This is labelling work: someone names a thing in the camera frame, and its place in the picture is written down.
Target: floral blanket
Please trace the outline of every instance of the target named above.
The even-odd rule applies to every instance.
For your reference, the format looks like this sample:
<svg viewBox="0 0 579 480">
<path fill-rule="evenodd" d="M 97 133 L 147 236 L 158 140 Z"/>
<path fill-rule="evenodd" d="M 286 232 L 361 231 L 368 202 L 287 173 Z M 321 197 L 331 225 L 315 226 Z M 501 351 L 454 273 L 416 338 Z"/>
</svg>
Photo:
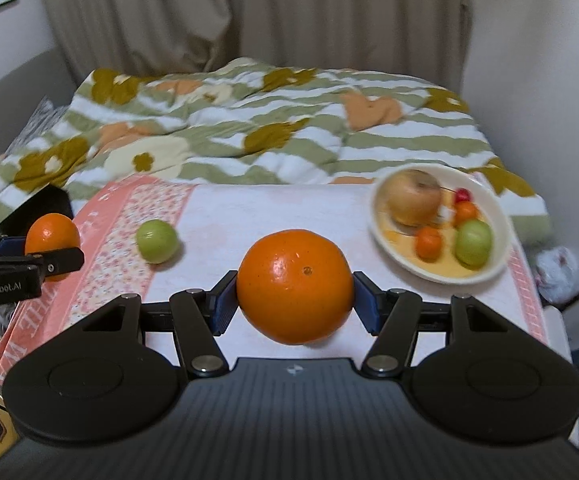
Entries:
<svg viewBox="0 0 579 480">
<path fill-rule="evenodd" d="M 367 183 L 424 161 L 483 173 L 522 241 L 549 234 L 542 199 L 505 170 L 458 95 L 410 76 L 247 58 L 160 78 L 95 70 L 57 124 L 0 161 L 0 221 L 47 184 L 67 190 L 77 211 L 132 173 L 217 184 Z"/>
</svg>

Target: headboard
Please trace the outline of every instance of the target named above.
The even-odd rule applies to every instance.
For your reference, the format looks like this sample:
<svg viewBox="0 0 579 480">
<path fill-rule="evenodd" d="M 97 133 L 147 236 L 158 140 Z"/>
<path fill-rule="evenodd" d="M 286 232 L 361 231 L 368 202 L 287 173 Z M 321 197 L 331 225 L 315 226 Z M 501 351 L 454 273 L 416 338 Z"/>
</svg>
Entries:
<svg viewBox="0 0 579 480">
<path fill-rule="evenodd" d="M 57 49 L 39 54 L 0 79 L 0 152 L 19 134 L 45 95 L 55 105 L 64 105 L 75 89 Z"/>
</svg>

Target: green fruit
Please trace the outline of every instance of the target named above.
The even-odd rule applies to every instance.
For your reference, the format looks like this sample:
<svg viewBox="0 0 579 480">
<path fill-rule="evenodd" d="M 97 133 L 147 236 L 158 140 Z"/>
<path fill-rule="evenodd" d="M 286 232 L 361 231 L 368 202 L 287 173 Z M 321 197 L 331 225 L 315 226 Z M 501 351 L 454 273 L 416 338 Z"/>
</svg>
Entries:
<svg viewBox="0 0 579 480">
<path fill-rule="evenodd" d="M 149 264 L 162 264 L 178 250 L 180 242 L 174 228 L 162 220 L 148 220 L 136 231 L 138 252 Z"/>
<path fill-rule="evenodd" d="M 482 267 L 492 252 L 492 230 L 482 220 L 463 222 L 456 233 L 454 255 L 471 267 Z"/>
</svg>

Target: orange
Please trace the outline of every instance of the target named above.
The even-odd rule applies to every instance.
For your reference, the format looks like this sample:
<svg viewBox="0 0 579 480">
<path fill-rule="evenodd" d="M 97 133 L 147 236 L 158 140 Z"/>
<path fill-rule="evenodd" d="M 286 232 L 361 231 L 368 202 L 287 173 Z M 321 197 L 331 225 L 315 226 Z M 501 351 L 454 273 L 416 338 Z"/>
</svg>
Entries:
<svg viewBox="0 0 579 480">
<path fill-rule="evenodd" d="M 326 338 L 345 323 L 354 282 L 334 243 L 290 229 L 261 238 L 247 251 L 236 295 L 256 329 L 279 343 L 299 345 Z"/>
<path fill-rule="evenodd" d="M 59 213 L 49 213 L 40 217 L 32 224 L 25 237 L 25 254 L 80 246 L 81 237 L 74 222 Z M 46 280 L 58 282 L 67 276 L 67 274 L 59 274 L 48 277 Z"/>
<path fill-rule="evenodd" d="M 416 232 L 416 254 L 422 260 L 437 260 L 443 249 L 443 237 L 438 229 L 425 226 Z"/>
<path fill-rule="evenodd" d="M 477 219 L 480 215 L 480 211 L 474 205 L 474 202 L 458 202 L 454 206 L 454 211 L 454 227 L 460 226 L 467 220 Z"/>
</svg>

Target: curtain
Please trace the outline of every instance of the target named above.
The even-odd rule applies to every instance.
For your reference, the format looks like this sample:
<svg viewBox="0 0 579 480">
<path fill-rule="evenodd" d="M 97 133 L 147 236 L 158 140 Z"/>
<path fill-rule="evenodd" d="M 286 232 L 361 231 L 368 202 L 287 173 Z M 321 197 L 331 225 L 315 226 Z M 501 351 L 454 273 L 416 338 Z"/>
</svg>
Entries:
<svg viewBox="0 0 579 480">
<path fill-rule="evenodd" d="M 240 54 L 418 76 L 458 91 L 469 0 L 237 0 Z"/>
<path fill-rule="evenodd" d="M 225 64 L 228 0 L 44 0 L 81 81 L 99 67 L 132 75 L 203 72 Z"/>
</svg>

